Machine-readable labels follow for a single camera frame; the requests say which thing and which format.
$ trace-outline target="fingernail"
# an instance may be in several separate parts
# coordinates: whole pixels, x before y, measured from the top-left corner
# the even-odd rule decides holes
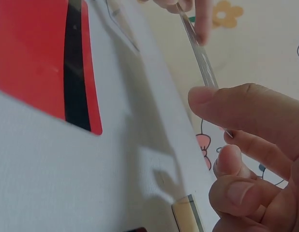
[[[216,90],[207,87],[193,87],[188,93],[188,100],[195,104],[204,104],[209,102]]]
[[[234,182],[227,191],[227,198],[236,206],[240,206],[245,194],[253,185],[250,182]]]
[[[213,165],[213,171],[214,171],[216,177],[227,175],[227,173],[221,172],[219,170],[219,165],[217,164],[219,162],[218,159],[219,159],[219,156],[218,156],[217,160],[215,161],[215,163]]]
[[[259,226],[254,226],[248,228],[245,232],[269,232],[267,229],[259,227]]]

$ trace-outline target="yellow flower print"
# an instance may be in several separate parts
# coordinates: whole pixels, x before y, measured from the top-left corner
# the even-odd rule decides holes
[[[220,1],[213,7],[213,28],[223,26],[225,28],[235,28],[238,24],[237,17],[243,15],[243,8],[239,6],[231,6],[228,1]]]

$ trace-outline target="black stripe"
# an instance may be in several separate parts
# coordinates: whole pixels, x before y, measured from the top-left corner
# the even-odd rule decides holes
[[[84,79],[81,1],[68,2],[64,41],[64,107],[67,122],[91,131]]]
[[[190,203],[190,207],[192,208],[192,211],[193,211],[193,214],[194,214],[194,218],[196,220],[196,223],[197,223],[197,227],[199,229],[199,232],[204,232],[203,231],[203,228],[202,228],[202,223],[201,223],[201,220],[200,220],[200,217],[199,217],[199,214],[198,214],[198,211],[197,211],[197,207],[194,203],[194,199],[193,199],[193,196],[192,195],[189,195],[188,196],[188,200],[189,200],[189,203]]]

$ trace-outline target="hand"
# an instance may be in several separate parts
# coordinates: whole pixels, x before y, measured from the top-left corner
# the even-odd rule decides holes
[[[299,232],[299,101],[265,87],[245,84],[188,96],[201,118],[231,129],[219,156],[209,199],[220,216],[214,232]],[[256,176],[241,151],[288,185],[280,189]]]
[[[203,45],[206,44],[212,27],[212,0],[194,0],[196,21],[195,31]],[[179,2],[184,11],[190,11],[193,7],[193,0],[154,0],[162,8],[167,9],[171,13],[178,13],[176,3]]]

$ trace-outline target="red card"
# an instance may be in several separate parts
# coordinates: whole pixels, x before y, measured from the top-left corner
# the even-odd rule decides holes
[[[102,134],[84,0],[0,1],[0,90]]]

